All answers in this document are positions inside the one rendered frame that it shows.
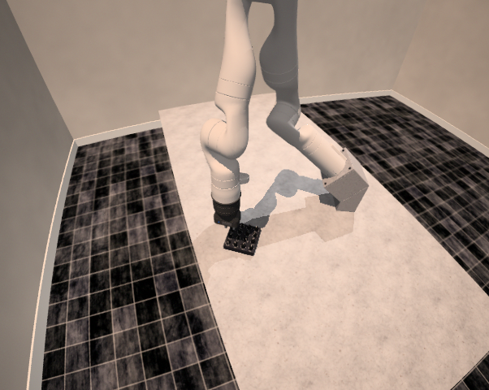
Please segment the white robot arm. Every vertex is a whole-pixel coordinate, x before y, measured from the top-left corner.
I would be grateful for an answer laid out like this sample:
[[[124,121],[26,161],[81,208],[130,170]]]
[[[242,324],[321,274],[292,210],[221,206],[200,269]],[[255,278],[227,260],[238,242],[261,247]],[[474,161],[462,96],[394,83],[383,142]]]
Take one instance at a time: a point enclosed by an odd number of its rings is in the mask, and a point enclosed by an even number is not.
[[[337,176],[344,169],[346,157],[313,126],[306,124],[295,129],[301,116],[296,34],[298,0],[227,0],[223,60],[214,98],[226,121],[209,119],[200,133],[211,182],[219,189],[231,189],[240,181],[236,159],[245,152],[249,141],[249,102],[256,78],[248,29],[252,2],[271,4],[275,15],[274,27],[259,54],[263,80],[277,90],[266,125],[326,176]]]

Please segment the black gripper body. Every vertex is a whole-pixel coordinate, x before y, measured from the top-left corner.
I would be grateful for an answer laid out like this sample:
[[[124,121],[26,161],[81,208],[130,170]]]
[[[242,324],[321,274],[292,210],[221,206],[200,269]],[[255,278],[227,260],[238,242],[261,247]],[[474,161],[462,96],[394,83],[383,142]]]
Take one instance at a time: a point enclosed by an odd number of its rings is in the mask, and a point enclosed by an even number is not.
[[[249,182],[249,175],[240,172],[240,181],[228,189],[215,187],[211,182],[211,197],[214,207],[214,222],[216,224],[237,228],[240,223],[240,185]]]

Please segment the black knob box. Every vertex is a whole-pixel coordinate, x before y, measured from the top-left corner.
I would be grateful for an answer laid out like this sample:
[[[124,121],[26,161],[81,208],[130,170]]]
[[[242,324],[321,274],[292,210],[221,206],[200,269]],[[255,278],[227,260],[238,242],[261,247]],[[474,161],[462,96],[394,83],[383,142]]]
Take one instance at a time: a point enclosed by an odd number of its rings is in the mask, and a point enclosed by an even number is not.
[[[261,228],[257,226],[254,227],[243,223],[239,223],[239,226],[235,230],[232,230],[232,227],[230,227],[228,232],[229,236],[227,234],[227,242],[225,240],[223,248],[253,256],[260,231]]]

